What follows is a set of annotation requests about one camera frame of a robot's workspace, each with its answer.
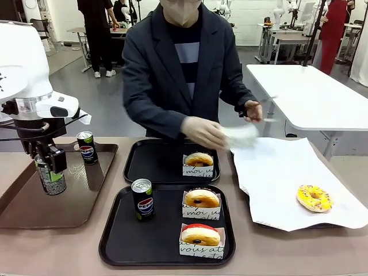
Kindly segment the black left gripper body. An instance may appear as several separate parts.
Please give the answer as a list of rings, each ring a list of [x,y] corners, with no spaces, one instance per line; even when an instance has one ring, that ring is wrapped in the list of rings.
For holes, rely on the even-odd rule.
[[[31,141],[40,141],[47,144],[54,144],[53,139],[67,133],[65,120],[63,118],[42,118],[40,120],[16,120],[17,134],[21,138],[21,144],[27,154],[28,145]]]

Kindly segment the person's white gloved right hand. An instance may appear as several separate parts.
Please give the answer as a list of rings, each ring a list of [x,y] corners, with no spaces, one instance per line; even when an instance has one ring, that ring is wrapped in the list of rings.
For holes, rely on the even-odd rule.
[[[227,146],[221,125],[215,121],[188,116],[182,122],[181,133],[191,141],[211,150],[224,150]]]

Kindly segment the person's bare left hand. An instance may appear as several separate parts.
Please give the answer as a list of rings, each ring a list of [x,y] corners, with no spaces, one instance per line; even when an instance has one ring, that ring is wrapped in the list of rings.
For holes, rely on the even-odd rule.
[[[256,101],[247,101],[244,104],[246,114],[244,115],[244,119],[248,122],[260,123],[263,119],[263,110],[262,106],[259,102]]]

